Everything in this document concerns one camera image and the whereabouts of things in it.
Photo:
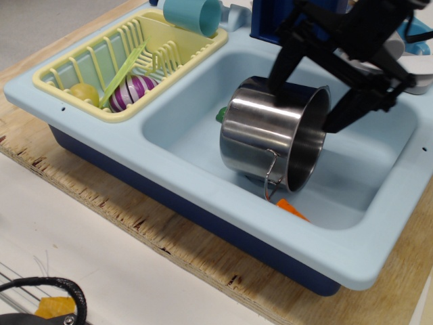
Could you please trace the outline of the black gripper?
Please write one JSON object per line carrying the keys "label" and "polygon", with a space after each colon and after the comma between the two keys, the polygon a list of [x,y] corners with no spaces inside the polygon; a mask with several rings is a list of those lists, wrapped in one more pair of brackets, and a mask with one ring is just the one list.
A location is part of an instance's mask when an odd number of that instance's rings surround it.
{"label": "black gripper", "polygon": [[[337,14],[295,1],[292,13],[277,29],[281,50],[268,77],[269,93],[277,95],[301,59],[308,57],[352,88],[327,115],[326,133],[338,133],[371,111],[389,111],[396,96],[415,86],[415,77],[384,44],[415,8],[415,1],[358,1],[347,14]],[[334,55],[335,49],[351,60],[377,66],[383,77],[374,81],[357,72]],[[399,83],[388,92],[392,79]]]}

